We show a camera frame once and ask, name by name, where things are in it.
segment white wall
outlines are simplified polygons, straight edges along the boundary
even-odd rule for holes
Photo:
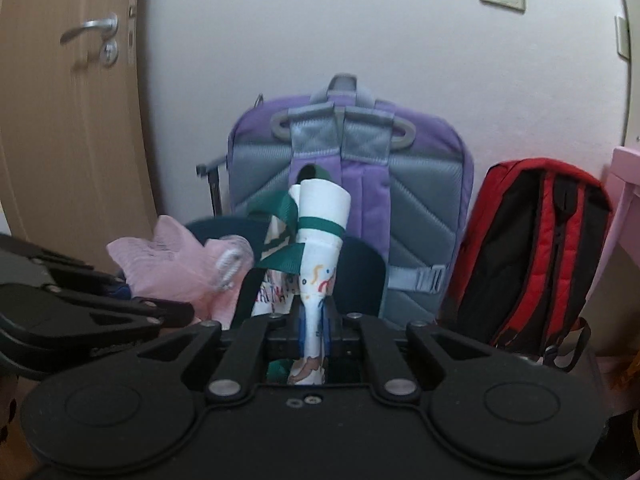
[[[335,72],[446,118],[476,160],[546,155],[600,176],[620,144],[622,0],[148,0],[146,72],[166,211],[210,214],[194,166],[226,150],[255,97],[311,92]]]
[[[6,222],[4,211],[2,210],[2,204],[0,204],[0,233],[4,233],[6,235],[11,234],[11,231],[9,231],[9,224]]]

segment backpack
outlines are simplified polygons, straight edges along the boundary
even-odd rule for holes
[[[611,216],[602,184],[575,166],[528,158],[492,167],[449,285],[453,329],[552,358],[577,323]]]
[[[232,212],[289,189],[307,164],[350,193],[346,233],[387,264],[380,316],[392,326],[433,320],[473,186],[473,160],[458,134],[442,119],[375,100],[352,75],[311,96],[258,98],[229,136]]]

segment door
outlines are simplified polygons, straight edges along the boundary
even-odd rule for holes
[[[117,31],[103,22],[61,40],[113,15]],[[136,0],[0,0],[0,203],[9,227],[103,270],[114,268],[108,242],[149,237],[156,221],[135,22]]]

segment black backpack strap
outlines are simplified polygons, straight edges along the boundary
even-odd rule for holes
[[[574,355],[571,358],[571,362],[569,362],[569,364],[564,367],[557,366],[556,357],[558,357],[558,346],[551,345],[545,350],[542,364],[546,366],[551,366],[552,368],[556,368],[557,370],[560,370],[562,372],[567,372],[567,373],[569,373],[571,370],[574,369],[575,365],[578,364],[578,360],[580,359],[582,352],[584,352],[584,349],[587,348],[587,344],[591,337],[591,327],[589,326],[589,323],[587,323],[587,320],[585,320],[583,317],[579,317],[578,326],[582,331],[578,336],[578,341],[575,345]]]

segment door handle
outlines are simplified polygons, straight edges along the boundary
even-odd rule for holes
[[[103,40],[109,40],[118,31],[118,17],[116,14],[111,13],[108,18],[103,20],[89,20],[79,27],[70,28],[60,36],[60,45],[68,43],[73,38],[77,38],[80,34],[89,30],[98,30]]]

